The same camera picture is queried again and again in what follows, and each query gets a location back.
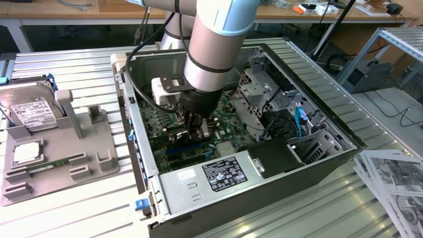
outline hard drive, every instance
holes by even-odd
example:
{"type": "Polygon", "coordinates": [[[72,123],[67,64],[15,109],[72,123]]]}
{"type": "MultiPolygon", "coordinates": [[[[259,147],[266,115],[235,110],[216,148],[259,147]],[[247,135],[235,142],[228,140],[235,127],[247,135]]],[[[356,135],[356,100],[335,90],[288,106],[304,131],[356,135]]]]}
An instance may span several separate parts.
{"type": "Polygon", "coordinates": [[[24,125],[30,131],[58,126],[66,116],[55,100],[55,83],[47,77],[14,79],[0,87],[0,108],[12,126],[24,125]]]}

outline warning label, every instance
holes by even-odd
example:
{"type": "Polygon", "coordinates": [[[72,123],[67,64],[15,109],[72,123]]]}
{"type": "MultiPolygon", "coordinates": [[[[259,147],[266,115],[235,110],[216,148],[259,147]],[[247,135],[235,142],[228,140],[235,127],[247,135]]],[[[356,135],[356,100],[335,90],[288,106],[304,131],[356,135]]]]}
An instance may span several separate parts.
{"type": "Polygon", "coordinates": [[[215,192],[248,181],[235,157],[203,165],[203,170],[215,192]]]}
{"type": "Polygon", "coordinates": [[[56,118],[47,101],[12,105],[18,118],[30,128],[56,122],[56,118]]]}

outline green circuit board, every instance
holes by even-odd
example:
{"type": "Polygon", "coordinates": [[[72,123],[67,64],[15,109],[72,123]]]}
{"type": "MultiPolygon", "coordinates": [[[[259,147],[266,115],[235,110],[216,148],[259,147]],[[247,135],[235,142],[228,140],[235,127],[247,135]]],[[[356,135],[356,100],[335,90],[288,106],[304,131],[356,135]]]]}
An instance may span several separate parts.
{"type": "Polygon", "coordinates": [[[199,164],[220,157],[216,151],[216,145],[230,141],[235,151],[243,146],[255,143],[246,125],[234,112],[230,98],[223,96],[219,106],[214,111],[211,118],[219,119],[219,126],[215,126],[214,137],[210,141],[194,145],[192,148],[180,153],[170,153],[172,148],[167,143],[155,145],[158,138],[166,138],[164,128],[183,127],[175,114],[164,113],[151,107],[144,101],[140,102],[140,112],[146,124],[146,130],[150,139],[156,165],[162,173],[178,170],[187,166],[199,164]]]}

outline motherboard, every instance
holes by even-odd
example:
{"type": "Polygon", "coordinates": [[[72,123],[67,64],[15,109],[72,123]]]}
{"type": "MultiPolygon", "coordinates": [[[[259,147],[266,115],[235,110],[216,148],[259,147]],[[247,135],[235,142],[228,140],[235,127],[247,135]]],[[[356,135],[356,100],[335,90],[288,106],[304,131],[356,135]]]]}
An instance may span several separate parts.
{"type": "Polygon", "coordinates": [[[232,106],[234,100],[224,94],[211,115],[214,121],[212,139],[204,143],[183,147],[172,146],[168,141],[170,131],[175,131],[184,126],[178,120],[176,114],[164,113],[142,101],[142,117],[154,157],[162,173],[231,155],[243,147],[255,143],[255,138],[246,129],[247,125],[236,115],[232,106]]]}

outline power supply label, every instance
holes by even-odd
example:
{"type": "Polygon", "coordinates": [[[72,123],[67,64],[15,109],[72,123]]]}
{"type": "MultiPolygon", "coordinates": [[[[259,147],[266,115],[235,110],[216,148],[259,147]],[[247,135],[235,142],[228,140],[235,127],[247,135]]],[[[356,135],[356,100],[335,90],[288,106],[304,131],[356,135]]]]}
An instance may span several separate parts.
{"type": "Polygon", "coordinates": [[[215,192],[248,181],[235,157],[203,165],[203,170],[215,192]]]}
{"type": "Polygon", "coordinates": [[[28,128],[56,122],[56,118],[47,101],[12,105],[11,107],[22,123],[28,128]]]}

